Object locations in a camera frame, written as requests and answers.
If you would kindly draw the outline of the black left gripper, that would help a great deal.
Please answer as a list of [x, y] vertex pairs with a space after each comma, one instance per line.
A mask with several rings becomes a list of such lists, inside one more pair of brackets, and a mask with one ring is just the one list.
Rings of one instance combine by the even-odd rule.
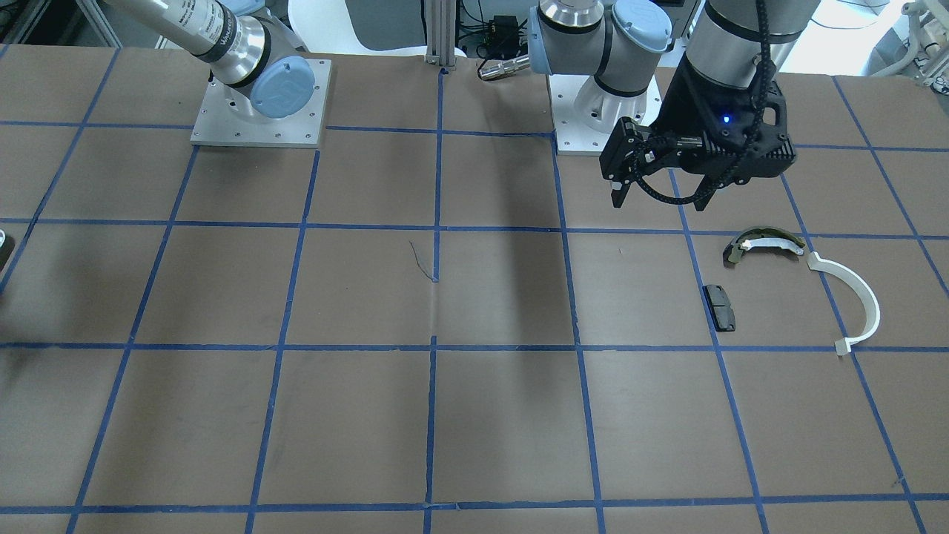
[[[604, 179], [611, 182], [614, 208], [626, 202], [636, 182], [633, 155], [641, 176], [664, 167], [679, 167], [704, 174], [696, 193], [695, 210], [703, 212], [718, 190], [750, 178], [776, 178], [797, 160], [787, 132], [786, 99], [776, 81], [766, 85], [763, 109], [774, 112], [774, 122], [763, 122], [753, 134], [757, 97], [764, 87], [762, 67], [753, 67], [749, 87], [731, 88], [705, 77], [684, 59], [673, 80], [660, 115], [651, 125], [635, 124], [621, 117], [599, 156]], [[731, 176], [723, 175], [746, 148], [746, 156]]]

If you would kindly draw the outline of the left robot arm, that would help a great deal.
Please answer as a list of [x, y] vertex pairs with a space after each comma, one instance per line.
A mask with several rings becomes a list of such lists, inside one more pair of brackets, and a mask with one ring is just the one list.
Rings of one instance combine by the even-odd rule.
[[[776, 178], [796, 162], [777, 71], [816, 1], [707, 1], [657, 118], [596, 111], [608, 134], [599, 156], [612, 204], [633, 186], [667, 204], [702, 211], [719, 189]], [[641, 97], [672, 37], [651, 1], [540, 1], [529, 14], [529, 61], [548, 75], [589, 77], [609, 100]]]

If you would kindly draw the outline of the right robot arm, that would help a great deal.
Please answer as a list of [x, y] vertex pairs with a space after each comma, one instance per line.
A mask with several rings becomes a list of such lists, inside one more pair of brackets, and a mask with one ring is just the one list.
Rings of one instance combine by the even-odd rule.
[[258, 113], [288, 117], [308, 104], [315, 75], [302, 41], [264, 1], [112, 1], [112, 6], [209, 65]]

